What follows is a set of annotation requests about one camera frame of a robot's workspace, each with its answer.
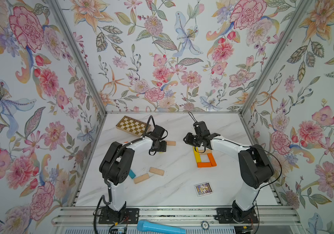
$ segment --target orange wooden block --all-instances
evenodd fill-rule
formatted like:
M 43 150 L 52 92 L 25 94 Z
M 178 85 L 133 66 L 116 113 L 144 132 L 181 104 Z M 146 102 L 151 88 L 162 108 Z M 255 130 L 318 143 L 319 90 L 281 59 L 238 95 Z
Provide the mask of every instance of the orange wooden block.
M 198 162 L 197 167 L 198 168 L 200 168 L 200 167 L 212 167 L 212 164 L 211 164 L 211 162 Z
M 215 159 L 214 159 L 213 154 L 212 154 L 212 153 L 208 153 L 208 154 L 207 154 L 207 157 L 208 157 L 209 160 L 210 160 L 211 166 L 216 167 L 216 162 L 215 162 Z

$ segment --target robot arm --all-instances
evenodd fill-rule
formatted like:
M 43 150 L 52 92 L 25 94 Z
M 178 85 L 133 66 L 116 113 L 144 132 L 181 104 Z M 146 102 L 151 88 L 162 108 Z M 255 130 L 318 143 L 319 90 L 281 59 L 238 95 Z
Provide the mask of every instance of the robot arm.
M 232 204 L 232 218 L 241 222 L 253 209 L 260 187 L 274 174 L 274 169 L 262 146 L 247 146 L 232 142 L 217 133 L 210 133 L 205 122 L 193 124 L 196 135 L 188 133 L 183 139 L 194 147 L 206 147 L 225 153 L 239 162 L 243 185 Z

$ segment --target orange lily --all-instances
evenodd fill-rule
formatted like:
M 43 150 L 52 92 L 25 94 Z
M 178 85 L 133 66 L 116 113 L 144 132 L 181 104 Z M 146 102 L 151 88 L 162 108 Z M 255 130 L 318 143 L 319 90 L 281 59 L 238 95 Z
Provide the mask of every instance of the orange lily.
M 114 75 L 114 71 L 112 70 L 112 68 L 111 68 L 111 73 L 112 73 L 112 81 L 110 81 L 110 82 L 104 84 L 103 89 L 101 90 L 101 92 L 104 90 L 104 88 L 105 88 L 107 85 L 108 85 L 108 86 L 112 85 L 113 87 L 112 87 L 111 92 L 114 90 L 114 87 L 115 87 L 115 91 L 114 91 L 114 93 L 113 93 L 113 96 L 114 96 L 115 93 L 117 92 L 117 84 L 118 84 L 118 85 L 122 85 L 122 86 L 126 86 L 126 87 L 129 87 L 129 86 L 128 86 L 128 85 L 124 85 L 124 84 L 122 84 L 122 83 L 119 82 L 119 81 L 124 80 L 124 79 L 118 79 L 118 80 L 115 80 L 115 75 Z
M 261 102 L 263 102 L 262 104 L 259 104 L 259 105 L 264 105 L 264 104 L 266 104 L 267 102 L 268 102 L 268 100 L 269 100 L 269 102 L 271 103 L 271 108 L 272 108 L 272 111 L 275 113 L 275 111 L 274 111 L 274 106 L 272 105 L 272 100 L 274 99 L 274 100 L 276 100 L 277 101 L 277 99 L 276 98 L 274 98 L 272 95 L 274 94 L 274 92 L 276 92 L 276 90 L 277 90 L 277 88 L 280 86 L 280 84 L 282 83 L 282 81 L 280 81 L 280 83 L 279 83 L 279 85 L 276 87 L 276 89 L 274 90 L 274 91 L 272 91 L 272 93 L 268 93 L 268 92 L 261 92 L 260 94 L 258 94 L 258 95 L 261 95 L 261 94 L 263 94 L 263 97 L 265 98 L 263 101 L 261 101 Z

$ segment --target yellow wooden block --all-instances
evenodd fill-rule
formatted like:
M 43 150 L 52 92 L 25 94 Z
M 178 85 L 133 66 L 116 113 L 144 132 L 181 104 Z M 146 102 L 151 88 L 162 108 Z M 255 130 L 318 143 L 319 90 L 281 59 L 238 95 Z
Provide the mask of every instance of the yellow wooden block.
M 196 152 L 194 147 L 193 147 L 193 153 L 194 153 L 194 157 L 195 157 L 195 161 L 198 162 L 202 162 L 201 161 L 201 157 L 200 157 L 200 153 Z

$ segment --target black mounting plate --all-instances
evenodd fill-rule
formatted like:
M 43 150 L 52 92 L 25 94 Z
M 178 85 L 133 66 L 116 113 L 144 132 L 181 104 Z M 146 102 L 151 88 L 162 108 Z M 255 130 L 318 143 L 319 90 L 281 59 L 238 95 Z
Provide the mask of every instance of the black mounting plate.
M 215 219 L 219 221 L 219 223 L 237 223 L 233 219 L 229 218 L 232 208 L 216 208 L 216 217 Z M 242 223 L 258 223 L 258 217 L 253 209 L 252 212 L 245 217 L 244 222 Z
M 108 206 L 105 206 L 101 208 L 99 211 L 99 220 L 98 224 L 114 224 L 118 222 L 119 220 L 116 220 L 114 217 L 111 217 L 108 213 L 108 209 L 106 208 Z M 139 212 L 140 209 L 138 208 L 126 208 L 125 209 L 125 217 L 128 217 L 127 221 L 124 221 L 124 224 L 137 224 L 139 221 Z

